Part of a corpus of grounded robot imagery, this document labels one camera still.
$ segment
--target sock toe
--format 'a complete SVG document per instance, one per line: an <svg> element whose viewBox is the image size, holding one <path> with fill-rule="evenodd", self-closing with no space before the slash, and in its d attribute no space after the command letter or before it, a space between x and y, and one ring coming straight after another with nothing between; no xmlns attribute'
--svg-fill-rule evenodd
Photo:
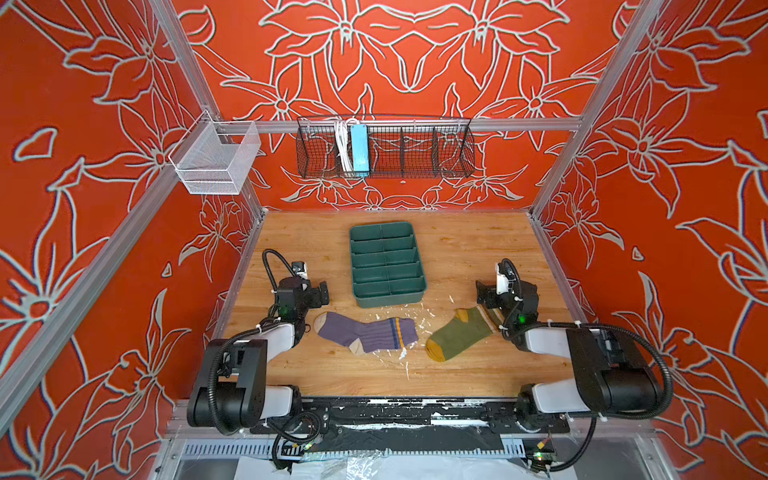
<svg viewBox="0 0 768 480"><path fill-rule="evenodd" d="M326 318L328 317L327 312L323 312L315 318L315 332L319 332L321 328L323 328L323 325L326 324Z"/></svg>
<svg viewBox="0 0 768 480"><path fill-rule="evenodd" d="M425 347L427 349L427 356L436 362L444 362L445 355L442 353L442 348L434 340L428 339Z"/></svg>

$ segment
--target green plastic tray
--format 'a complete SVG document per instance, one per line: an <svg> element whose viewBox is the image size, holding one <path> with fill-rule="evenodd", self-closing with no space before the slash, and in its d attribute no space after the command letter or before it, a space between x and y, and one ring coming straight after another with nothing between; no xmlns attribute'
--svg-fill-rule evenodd
<svg viewBox="0 0 768 480"><path fill-rule="evenodd" d="M361 308L418 303L427 290L422 259L409 222L349 229L352 290Z"/></svg>

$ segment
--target green sock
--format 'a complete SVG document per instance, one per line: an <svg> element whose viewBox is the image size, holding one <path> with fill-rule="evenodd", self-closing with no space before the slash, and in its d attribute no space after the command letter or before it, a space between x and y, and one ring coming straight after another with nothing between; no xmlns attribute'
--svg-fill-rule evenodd
<svg viewBox="0 0 768 480"><path fill-rule="evenodd" d="M436 362L452 359L496 331L494 321L496 318L479 306L457 309L456 316L448 325L434 332L427 340L427 355Z"/></svg>

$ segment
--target black cable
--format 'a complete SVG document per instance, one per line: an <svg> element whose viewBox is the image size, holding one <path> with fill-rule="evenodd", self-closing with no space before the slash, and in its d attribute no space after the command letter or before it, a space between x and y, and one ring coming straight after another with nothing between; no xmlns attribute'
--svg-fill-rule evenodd
<svg viewBox="0 0 768 480"><path fill-rule="evenodd" d="M280 252L278 252L277 250L266 248L264 249L263 252L261 252L261 261L264 263L264 269L266 270L266 275L270 278L270 284L272 284L272 292L275 294L275 302L267 311L266 316L276 316L277 314L277 282L275 281L275 277L272 274L272 269L270 268L270 262L269 260L266 259L266 256L269 253L273 254L275 257L279 258L281 262L283 262L283 265L286 266L291 276L298 276L298 274L293 271L293 268L291 268L290 263L288 263L288 260L286 260L285 257L283 257L283 255L281 255Z"/></svg>
<svg viewBox="0 0 768 480"><path fill-rule="evenodd" d="M502 265L509 265L509 269L512 270L512 273L515 275L515 295L522 298L523 286L520 284L520 273L518 273L515 264L512 263L512 260L509 258L505 258L502 260Z"/></svg>
<svg viewBox="0 0 768 480"><path fill-rule="evenodd" d="M232 435L238 430L230 430L230 428L224 423L224 421L221 419L221 415L219 414L219 407L216 404L216 387L219 383L219 368L221 366L221 361L224 358L224 353L226 353L227 350L229 350L230 347L239 339L242 339L246 336L258 335L271 330L273 327L275 327L269 325L271 320L273 319L267 317L259 322L260 326L262 323L267 325L266 328L260 327L246 330L227 339L226 342L221 344L221 347L219 347L213 361L211 362L210 371L208 372L208 411L210 413L210 418L216 427L216 430L218 430L221 435Z"/></svg>
<svg viewBox="0 0 768 480"><path fill-rule="evenodd" d="M266 331L278 325L278 323L275 323L275 313L277 312L277 283L275 282L275 277L272 274L272 269L270 269L270 262L267 260L267 255L269 253L273 254L275 257L279 258L281 262L283 262L283 265L285 265L285 267L288 269L291 276L298 276L296 272L294 272L291 268L288 260L286 260L285 257L280 254L280 252L272 250L271 248L267 248L261 253L261 261L264 263L266 274L270 278L272 290L275 294L275 303L270 307L269 311L267 312L267 316L262 319L261 322L259 322L259 326L257 328L240 332L221 344L221 347L216 352L213 362L211 363L210 371L208 372L208 411L210 413L211 420L216 427L216 430L218 430L221 435L232 435L238 430L237 428L230 430L230 428L224 423L219 413L219 407L216 404L216 388L219 382L219 369L224 358L224 354L237 340L247 336L265 333Z"/></svg>
<svg viewBox="0 0 768 480"><path fill-rule="evenodd" d="M292 425L296 422L302 422L304 420L307 420L310 423L310 433L306 438L297 437L286 432L288 425ZM287 468L291 462L285 462L284 460L277 458L277 447L280 443L280 439L283 438L297 445L305 445L310 443L320 434L321 421L320 417L317 416L317 414L314 412L304 411L291 417L282 426L277 425L277 422L275 422L273 419L266 419L266 424L269 425L277 434L277 437L275 437L275 442L272 444L272 462L275 464L275 467L277 467L278 470L282 470Z"/></svg>
<svg viewBox="0 0 768 480"><path fill-rule="evenodd" d="M516 341L516 337L519 337L520 335L524 335L527 331L531 329L549 327L549 326L554 328L578 328L576 324L566 323L566 322L533 323L530 326L527 326L526 328L516 332L513 335L513 342ZM672 374L670 373L669 366L667 366L667 364L664 361L664 358L661 356L659 351L656 350L656 348L653 345L651 345L643 337L637 335L635 332L632 332L620 326L615 326L608 323L589 323L587 325L582 324L581 328L610 330L612 332L619 332L629 336L636 343L639 343L640 346L642 346L648 353L650 353L650 356L654 359L654 361L658 365L661 373L661 380L664 387L664 393L662 393L661 400L655 405L655 407L653 407L652 409L645 410L643 412L604 413L603 414L604 416L613 417L616 419L643 420L643 419L652 419L653 417L660 415L661 413L664 412L664 410L667 409L667 407L672 403L672 398L674 396L674 382L672 380Z"/></svg>
<svg viewBox="0 0 768 480"><path fill-rule="evenodd" d="M589 446L589 442L592 441L592 436L594 435L594 427L598 424L598 419L596 417L592 417L592 420L589 422L589 430L587 430L587 436L584 437L584 441L581 443L581 446L578 448L576 453L574 453L574 456L570 457L565 462L561 463L560 465L555 465L549 468L550 472L562 472L563 470L566 470L572 466L576 462L579 461L581 456L584 455L584 452L587 451L587 447ZM531 467L531 470L534 472L543 472L544 469L541 467L535 468Z"/></svg>

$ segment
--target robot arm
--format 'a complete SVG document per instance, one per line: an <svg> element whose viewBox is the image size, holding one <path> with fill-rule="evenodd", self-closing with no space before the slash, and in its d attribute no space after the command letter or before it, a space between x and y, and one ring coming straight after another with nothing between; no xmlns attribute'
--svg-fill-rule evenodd
<svg viewBox="0 0 768 480"><path fill-rule="evenodd" d="M276 254L291 272L277 285L266 261L267 253ZM264 250L262 258L275 286L275 303L256 329L208 344L187 405L190 426L215 426L229 435L241 428L253 428L262 419L288 415L301 408L297 388L266 384L266 365L299 343L307 312L329 304L328 287L325 282L312 287L304 262L289 266L274 250ZM218 380L233 373L237 374L236 382Z"/></svg>
<svg viewBox="0 0 768 480"><path fill-rule="evenodd" d="M597 416L649 419L667 409L673 397L671 374L664 358L646 339L608 324L539 322L536 285L521 281L509 259L496 266L496 276L495 286L475 285L478 304L501 310L504 338L525 352L567 358L574 370L573 379L523 386L515 403L518 426L538 432L552 422L553 415L592 418L574 458L552 468L533 461L531 468L556 472L573 465L589 444ZM663 388L638 345L658 365Z"/></svg>

